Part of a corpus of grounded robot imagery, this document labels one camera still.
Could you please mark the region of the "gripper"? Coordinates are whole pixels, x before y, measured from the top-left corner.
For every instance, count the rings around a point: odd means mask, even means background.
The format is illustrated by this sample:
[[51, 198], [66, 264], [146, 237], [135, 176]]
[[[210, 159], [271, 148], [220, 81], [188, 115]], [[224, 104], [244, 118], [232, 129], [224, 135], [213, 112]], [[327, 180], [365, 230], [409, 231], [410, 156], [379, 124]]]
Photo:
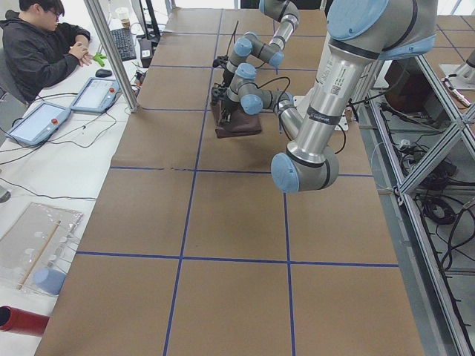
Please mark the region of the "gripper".
[[238, 109], [238, 103], [225, 96], [222, 99], [222, 109], [223, 111], [220, 115], [220, 122], [230, 123], [232, 121], [232, 113]]
[[225, 69], [223, 72], [223, 86], [230, 86], [235, 74], [230, 70]]

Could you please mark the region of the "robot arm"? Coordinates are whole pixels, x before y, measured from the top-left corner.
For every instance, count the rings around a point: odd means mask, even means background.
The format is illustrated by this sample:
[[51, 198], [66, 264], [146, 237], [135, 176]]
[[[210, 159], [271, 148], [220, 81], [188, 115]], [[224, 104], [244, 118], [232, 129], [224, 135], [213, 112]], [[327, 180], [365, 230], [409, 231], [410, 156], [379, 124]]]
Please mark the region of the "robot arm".
[[328, 142], [366, 66], [377, 60], [422, 55], [435, 43], [435, 1], [334, 1], [327, 14], [327, 52], [322, 56], [307, 109], [300, 113], [286, 92], [261, 90], [250, 56], [279, 66], [284, 48], [300, 21], [290, 1], [262, 1], [263, 14], [279, 23], [272, 40], [254, 33], [240, 37], [225, 66], [223, 98], [228, 112], [249, 115], [275, 112], [290, 141], [273, 157], [275, 185], [286, 193], [314, 191], [332, 185], [339, 170]]
[[277, 68], [284, 60], [284, 49], [300, 24], [300, 13], [292, 1], [260, 1], [259, 11], [276, 26], [265, 32], [253, 28], [242, 35], [232, 35], [226, 54], [218, 56], [213, 65], [223, 68], [222, 86], [228, 87], [238, 66], [253, 57], [262, 64]]

